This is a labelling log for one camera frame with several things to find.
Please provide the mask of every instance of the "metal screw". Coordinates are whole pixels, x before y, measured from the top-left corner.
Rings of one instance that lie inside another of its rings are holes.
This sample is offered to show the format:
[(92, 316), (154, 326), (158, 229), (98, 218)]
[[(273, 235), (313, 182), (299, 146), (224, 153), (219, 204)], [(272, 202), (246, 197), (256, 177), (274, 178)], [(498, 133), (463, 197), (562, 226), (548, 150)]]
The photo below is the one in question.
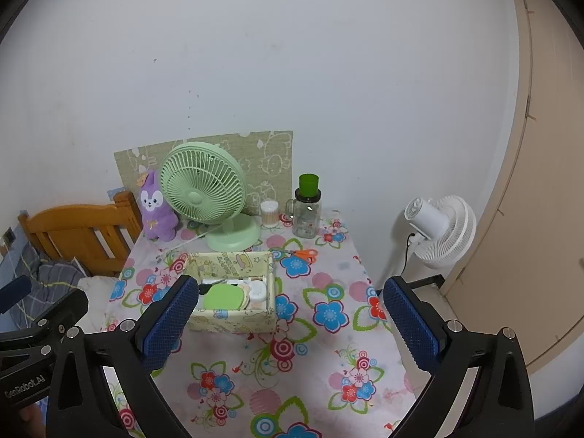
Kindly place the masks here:
[(515, 337), (515, 331), (510, 327), (504, 327), (503, 336), (505, 336), (507, 339), (513, 339)]
[(70, 327), (67, 330), (67, 338), (73, 339), (79, 334), (79, 328), (76, 326)]
[(120, 330), (122, 330), (124, 333), (127, 333), (128, 331), (131, 331), (132, 329), (134, 329), (134, 325), (135, 325), (135, 322), (133, 319), (125, 319), (120, 324)]
[(446, 323), (448, 329), (450, 329), (453, 333), (460, 333), (462, 331), (462, 324), (460, 321), (456, 321), (455, 319), (451, 319)]

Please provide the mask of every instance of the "electric fan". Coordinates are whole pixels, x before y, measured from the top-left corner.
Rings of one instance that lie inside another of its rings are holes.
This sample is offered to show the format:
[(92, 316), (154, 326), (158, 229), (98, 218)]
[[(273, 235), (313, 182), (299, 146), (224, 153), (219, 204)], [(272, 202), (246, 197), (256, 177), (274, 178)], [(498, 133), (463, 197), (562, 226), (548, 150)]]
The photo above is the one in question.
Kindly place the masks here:
[(471, 207), (458, 196), (445, 196), (437, 201), (416, 197), (405, 208), (404, 215), (418, 233), (408, 245), (416, 257), (431, 269), (456, 263), (474, 239), (477, 218)]
[(245, 176), (239, 163), (210, 143), (174, 147), (159, 169), (164, 199), (189, 219), (208, 225), (206, 239), (215, 251), (241, 251), (259, 239), (253, 217), (242, 214)]

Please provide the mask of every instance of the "purple plush toy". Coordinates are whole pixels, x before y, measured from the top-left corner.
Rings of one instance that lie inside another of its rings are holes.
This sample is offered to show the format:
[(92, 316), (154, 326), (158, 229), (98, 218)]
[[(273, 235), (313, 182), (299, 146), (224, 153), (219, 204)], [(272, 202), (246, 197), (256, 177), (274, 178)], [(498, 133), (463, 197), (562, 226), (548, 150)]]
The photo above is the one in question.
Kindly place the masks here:
[(140, 193), (140, 210), (147, 239), (159, 238), (164, 242), (174, 239), (179, 219), (162, 197), (156, 171), (149, 170), (146, 175)]

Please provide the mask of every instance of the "wooden door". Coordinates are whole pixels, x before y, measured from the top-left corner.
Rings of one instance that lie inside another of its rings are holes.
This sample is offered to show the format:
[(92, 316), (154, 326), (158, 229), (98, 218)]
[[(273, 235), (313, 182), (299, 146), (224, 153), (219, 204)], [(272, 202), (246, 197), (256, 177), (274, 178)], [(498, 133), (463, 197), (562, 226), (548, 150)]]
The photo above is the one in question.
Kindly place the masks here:
[(551, 0), (524, 3), (532, 70), (519, 154), (446, 297), (468, 329), (513, 328), (529, 365), (584, 315), (584, 50)]

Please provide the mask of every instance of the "wooden bed frame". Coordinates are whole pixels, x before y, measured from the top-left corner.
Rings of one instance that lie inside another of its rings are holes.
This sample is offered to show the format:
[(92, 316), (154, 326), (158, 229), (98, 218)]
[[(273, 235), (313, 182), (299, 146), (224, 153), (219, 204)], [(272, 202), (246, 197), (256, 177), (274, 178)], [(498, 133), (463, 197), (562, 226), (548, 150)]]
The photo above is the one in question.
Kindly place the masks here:
[[(130, 254), (120, 227), (127, 229), (135, 243), (142, 231), (142, 216), (130, 191), (117, 193), (113, 200), (108, 205), (54, 207), (33, 217), (20, 214), (18, 221), (32, 245), (53, 260), (76, 257), (92, 275), (117, 276)], [(113, 258), (95, 231), (101, 232)]]

